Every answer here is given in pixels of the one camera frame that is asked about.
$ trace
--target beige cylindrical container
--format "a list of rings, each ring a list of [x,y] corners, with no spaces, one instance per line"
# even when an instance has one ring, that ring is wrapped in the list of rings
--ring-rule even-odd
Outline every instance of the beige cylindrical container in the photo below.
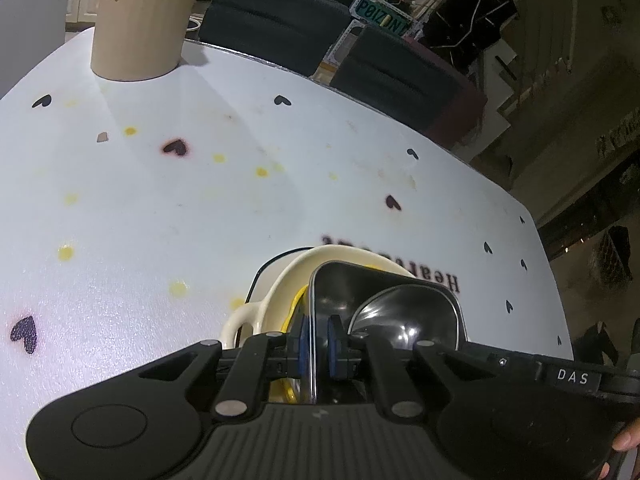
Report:
[[[116,81],[164,75],[180,61],[194,0],[99,0],[91,69]]]

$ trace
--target tabletop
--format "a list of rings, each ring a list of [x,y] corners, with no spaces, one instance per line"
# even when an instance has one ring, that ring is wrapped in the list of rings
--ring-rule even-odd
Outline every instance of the tabletop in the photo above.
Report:
[[[297,74],[185,42],[112,82],[92,30],[0,101],[0,463],[35,478],[46,402],[204,338],[278,254],[384,254],[451,288],[471,341],[571,358],[526,208],[421,134]]]

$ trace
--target yellow stain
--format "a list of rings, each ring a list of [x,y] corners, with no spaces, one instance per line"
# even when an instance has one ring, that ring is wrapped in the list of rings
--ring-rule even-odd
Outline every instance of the yellow stain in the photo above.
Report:
[[[229,303],[231,310],[235,310],[236,308],[242,305],[244,305],[244,300],[242,298],[233,298],[231,300],[231,303]]]
[[[173,282],[169,285],[169,294],[174,298],[184,298],[187,295],[187,285],[184,282]]]
[[[70,245],[63,245],[58,249],[58,259],[61,262],[68,262],[74,256],[74,248]]]
[[[73,205],[78,201],[78,193],[67,193],[65,195],[65,205]]]

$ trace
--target human hand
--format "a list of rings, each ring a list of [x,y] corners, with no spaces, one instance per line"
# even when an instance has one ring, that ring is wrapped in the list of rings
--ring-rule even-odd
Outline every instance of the human hand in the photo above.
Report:
[[[629,451],[640,444],[640,418],[636,418],[631,424],[629,424],[620,434],[613,440],[611,447],[615,451]],[[609,474],[609,464],[605,464],[602,467],[599,479],[604,478]],[[634,465],[634,472],[631,475],[632,480],[637,480],[640,476],[640,453],[636,457],[636,464]]]

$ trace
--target cream ceramic mug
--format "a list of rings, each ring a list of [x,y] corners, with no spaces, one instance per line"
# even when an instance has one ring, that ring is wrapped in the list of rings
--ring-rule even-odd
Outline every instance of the cream ceramic mug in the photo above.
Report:
[[[220,334],[224,348],[233,348],[236,333],[245,323],[253,327],[254,334],[280,332],[289,316],[292,300],[302,287],[308,285],[311,274],[320,265],[333,260],[370,266],[386,272],[412,276],[404,267],[384,256],[364,249],[342,245],[324,245],[309,249],[295,258],[277,277],[262,301],[245,303],[226,320]]]

